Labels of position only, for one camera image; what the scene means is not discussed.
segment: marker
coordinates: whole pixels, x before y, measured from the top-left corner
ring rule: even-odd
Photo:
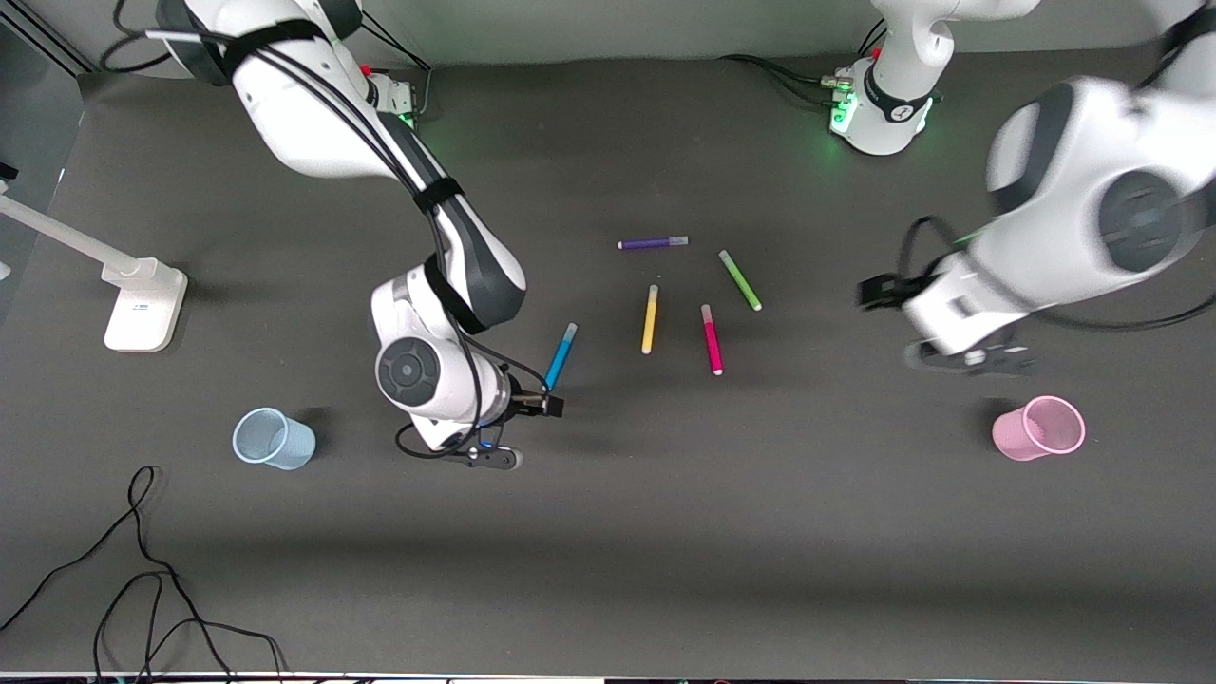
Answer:
[[[679,237],[649,237],[646,240],[621,240],[617,243],[618,250],[653,250],[654,247],[680,247],[688,243],[688,236]]]
[[[654,316],[659,314],[659,286],[652,285],[646,297],[646,327],[642,329],[642,353],[649,354],[654,347]]]
[[[548,386],[550,392],[557,387],[557,377],[562,375],[562,366],[565,365],[565,357],[570,355],[570,344],[574,344],[574,333],[578,331],[579,324],[576,323],[565,326],[565,335],[562,336],[562,343],[557,346],[553,361],[548,364],[548,372],[545,374],[545,385]]]
[[[709,349],[709,369],[714,375],[722,375],[722,352],[717,348],[717,331],[714,330],[714,316],[709,304],[700,305],[700,321],[705,324],[705,347]]]
[[[734,259],[726,253],[726,250],[719,252],[717,256],[722,259],[722,263],[726,264],[726,270],[731,271],[731,277],[734,279],[734,284],[739,286],[739,291],[743,292],[744,297],[747,297],[748,304],[751,305],[753,310],[759,312],[761,307],[760,298],[756,297],[756,293],[751,291],[751,286],[748,285],[748,280],[743,277],[742,273],[739,273],[739,267],[734,265]]]

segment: green indicator light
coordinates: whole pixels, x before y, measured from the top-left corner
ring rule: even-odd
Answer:
[[[852,123],[852,114],[857,111],[857,96],[849,94],[849,97],[844,102],[837,103],[837,111],[832,116],[832,130],[837,133],[845,133],[849,130],[849,124]]]
[[[917,133],[924,130],[924,124],[925,122],[929,120],[929,110],[931,108],[933,108],[933,97],[929,97],[929,101],[924,103],[924,114],[921,114],[921,123],[916,124]]]
[[[972,232],[970,235],[964,235],[964,236],[959,237],[958,240],[955,240],[955,245],[966,245],[966,243],[970,242],[972,240],[975,240],[976,237],[979,237],[980,234],[984,232],[984,230],[985,229],[981,228],[981,229],[976,230],[975,232]]]

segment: black strap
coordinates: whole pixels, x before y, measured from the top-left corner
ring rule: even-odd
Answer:
[[[232,72],[241,66],[241,62],[266,45],[283,40],[308,40],[310,38],[325,40],[325,32],[321,30],[321,27],[308,19],[287,19],[275,26],[259,28],[229,41],[227,50],[224,52],[224,63],[220,65],[220,68],[224,69],[224,73],[229,78],[232,78]]]
[[[1170,27],[1170,30],[1165,33],[1165,39],[1161,45],[1161,61],[1158,63],[1153,73],[1148,75],[1144,80],[1139,83],[1136,88],[1147,88],[1153,85],[1162,73],[1166,72],[1173,62],[1182,55],[1182,49],[1187,46],[1192,40],[1207,35],[1209,33],[1216,33],[1216,7],[1210,7],[1204,5],[1195,10],[1189,17],[1182,19],[1181,22]]]
[[[1026,164],[1017,180],[991,192],[996,208],[1007,214],[1030,201],[1047,179],[1055,152],[1064,140],[1064,133],[1073,119],[1073,107],[1076,103],[1076,91],[1069,82],[1053,85],[1035,100],[1038,105],[1038,117],[1035,130],[1030,134],[1030,148],[1026,151]]]
[[[457,195],[463,194],[465,191],[461,190],[460,184],[456,183],[455,178],[444,176],[428,185],[422,192],[415,195],[413,203],[418,206],[418,209],[421,209],[422,213],[430,215],[430,212],[433,212],[435,207]]]
[[[427,285],[430,285],[430,290],[439,298],[439,303],[456,319],[456,323],[465,329],[465,332],[477,335],[485,330],[482,321],[477,320],[477,316],[473,314],[473,309],[468,308],[465,299],[461,298],[460,293],[456,292],[439,270],[439,254],[430,254],[422,264],[422,273],[427,276]]]
[[[894,95],[888,95],[882,88],[878,88],[878,82],[874,80],[874,65],[869,65],[866,69],[866,77],[862,79],[862,85],[866,89],[866,95],[869,101],[878,106],[883,111],[883,116],[890,123],[903,123],[910,120],[913,114],[924,107],[924,103],[929,101],[933,91],[925,92],[924,95],[917,97],[916,100],[900,100]]]
[[[1216,32],[1216,7],[1200,7],[1193,15],[1170,27],[1165,34],[1161,55],[1166,56],[1200,35]]]

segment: yellow marker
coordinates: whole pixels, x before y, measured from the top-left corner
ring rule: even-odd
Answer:
[[[651,286],[651,295],[646,298],[646,327],[642,330],[642,353],[649,354],[654,346],[654,316],[659,314],[659,286]]]

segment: dark gray table surface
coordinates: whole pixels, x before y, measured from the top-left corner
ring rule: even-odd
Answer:
[[[580,324],[567,416],[512,422],[527,462],[510,473],[392,444],[405,416],[372,381],[366,319],[372,288],[428,254],[401,189],[288,170],[230,90],[88,78],[52,214],[181,264],[191,290],[169,349],[117,354],[102,346],[113,290],[40,241],[0,330],[0,606],[88,548],[154,464],[153,551],[208,617],[270,632],[294,669],[1211,682],[1216,316],[1141,335],[1030,324],[1041,375],[996,380],[905,369],[908,323],[852,305],[912,219],[984,223],[989,142],[1018,105],[1149,62],[961,55],[894,158],[851,152],[738,63],[439,72],[423,138],[528,273],[523,312],[484,340],[544,368]],[[614,248],[680,234],[692,246]],[[1210,240],[1073,310],[1190,305],[1216,282]],[[705,302],[722,377],[706,370]],[[1004,459],[993,407],[1041,393],[1073,400],[1090,441]],[[240,462],[232,426],[260,405],[306,417],[317,458]],[[0,635],[2,669],[91,667],[105,606],[145,568],[130,534]],[[151,588],[135,595],[107,638],[128,668]],[[215,669],[199,645],[165,662]],[[270,668],[257,641],[219,645]]]

